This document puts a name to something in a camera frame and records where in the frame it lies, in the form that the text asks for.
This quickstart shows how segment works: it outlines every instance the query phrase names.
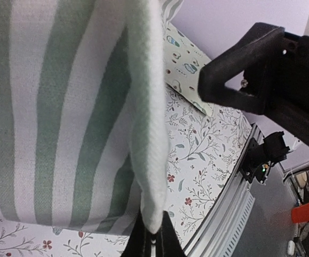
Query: robotic arm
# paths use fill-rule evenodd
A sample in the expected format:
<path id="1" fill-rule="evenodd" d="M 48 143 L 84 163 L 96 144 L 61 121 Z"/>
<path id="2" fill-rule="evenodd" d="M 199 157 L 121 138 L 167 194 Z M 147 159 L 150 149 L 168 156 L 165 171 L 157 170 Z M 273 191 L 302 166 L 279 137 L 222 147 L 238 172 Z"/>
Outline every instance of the robotic arm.
<path id="1" fill-rule="evenodd" d="M 241 90 L 224 85 L 242 71 Z M 309 146 L 309 36 L 254 24 L 237 44 L 202 68 L 198 93 L 205 102 L 265 115 Z M 274 133 L 249 151 L 249 170 L 243 172 L 247 180 L 252 181 L 264 160 L 286 158 L 289 148 L 282 136 Z"/>

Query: green stripe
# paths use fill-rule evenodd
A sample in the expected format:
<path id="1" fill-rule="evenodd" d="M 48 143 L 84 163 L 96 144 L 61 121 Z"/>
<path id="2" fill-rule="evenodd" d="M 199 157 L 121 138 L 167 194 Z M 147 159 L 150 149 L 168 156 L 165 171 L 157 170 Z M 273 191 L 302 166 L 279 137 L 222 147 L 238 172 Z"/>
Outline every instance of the green stripe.
<path id="1" fill-rule="evenodd" d="M 108 216 L 100 223 L 96 232 L 108 233 L 114 223 L 125 214 L 134 180 L 131 159 L 128 156 L 117 171 Z"/>
<path id="2" fill-rule="evenodd" d="M 168 15 L 166 21 L 169 21 L 170 19 L 172 19 L 172 17 L 173 17 L 174 14 L 175 14 L 175 11 L 176 11 L 177 8 L 182 4 L 182 2 L 183 2 L 183 0 L 178 0 L 178 2 L 175 3 L 175 4 L 172 6 L 172 8 L 171 8 L 171 10 L 170 10 L 170 13 L 169 13 L 169 15 Z"/>
<path id="3" fill-rule="evenodd" d="M 164 15 L 164 13 L 165 13 L 165 10 L 166 10 L 167 6 L 168 6 L 171 2 L 172 2 L 172 0 L 167 0 L 167 1 L 163 4 L 163 6 L 161 7 L 161 10 L 162 10 L 163 15 Z"/>
<path id="4" fill-rule="evenodd" d="M 74 57 L 95 0 L 60 0 L 48 40 L 37 95 L 34 208 L 36 221 L 52 223 L 52 187 L 62 108 Z"/>
<path id="5" fill-rule="evenodd" d="M 19 221 L 14 202 L 14 117 L 9 68 L 11 1 L 0 0 L 0 208 L 7 220 Z"/>
<path id="6" fill-rule="evenodd" d="M 136 221 L 137 217 L 135 217 L 131 224 L 123 231 L 122 236 L 129 236 L 132 233 Z"/>
<path id="7" fill-rule="evenodd" d="M 89 218 L 96 168 L 129 91 L 131 79 L 126 50 L 125 30 L 108 60 L 80 149 L 70 223 L 72 228 L 81 228 Z"/>

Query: white wall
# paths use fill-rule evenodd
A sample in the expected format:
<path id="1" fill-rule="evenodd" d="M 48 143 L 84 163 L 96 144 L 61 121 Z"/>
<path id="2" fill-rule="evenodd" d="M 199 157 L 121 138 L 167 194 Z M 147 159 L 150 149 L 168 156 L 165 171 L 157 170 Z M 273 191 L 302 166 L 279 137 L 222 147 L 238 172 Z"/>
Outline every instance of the white wall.
<path id="1" fill-rule="evenodd" d="M 255 22 L 266 22 L 303 35 L 309 15 L 309 0 L 185 0 L 173 24 L 210 58 L 232 47 Z M 240 87 L 241 76 L 228 86 Z M 264 135 L 283 130 L 264 116 L 245 114 L 256 122 Z M 285 132 L 285 141 L 292 145 L 294 137 Z M 300 146 L 282 164 L 294 167 L 309 160 L 309 147 Z"/>

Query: striped towel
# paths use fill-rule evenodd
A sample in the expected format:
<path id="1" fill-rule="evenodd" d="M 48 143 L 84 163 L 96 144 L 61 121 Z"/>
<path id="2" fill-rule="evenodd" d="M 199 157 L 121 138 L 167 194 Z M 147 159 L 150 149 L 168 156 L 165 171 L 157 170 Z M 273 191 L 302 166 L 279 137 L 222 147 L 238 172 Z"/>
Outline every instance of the striped towel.
<path id="1" fill-rule="evenodd" d="M 166 30 L 168 24 L 179 11 L 184 0 L 159 0 L 163 27 Z"/>
<path id="2" fill-rule="evenodd" d="M 153 0 L 0 0 L 0 218 L 129 233 L 141 191 L 159 229 L 159 14 Z"/>

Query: red flower print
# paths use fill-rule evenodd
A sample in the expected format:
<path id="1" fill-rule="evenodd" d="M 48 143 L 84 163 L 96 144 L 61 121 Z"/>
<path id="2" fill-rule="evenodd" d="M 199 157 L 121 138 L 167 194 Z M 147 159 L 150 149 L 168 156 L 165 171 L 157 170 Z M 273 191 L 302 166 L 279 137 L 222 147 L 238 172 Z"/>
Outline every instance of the red flower print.
<path id="1" fill-rule="evenodd" d="M 168 180 L 169 182 L 174 182 L 174 181 L 175 181 L 175 175 L 169 174 L 169 175 L 167 176 L 167 180 Z"/>
<path id="2" fill-rule="evenodd" d="M 191 203 L 192 203 L 192 199 L 190 197 L 185 198 L 185 205 L 191 206 Z"/>
<path id="3" fill-rule="evenodd" d="M 48 248 L 48 250 L 51 250 L 52 249 L 52 246 L 50 245 L 52 244 L 52 241 L 48 240 L 48 241 L 43 241 L 43 247 L 44 249 Z"/>

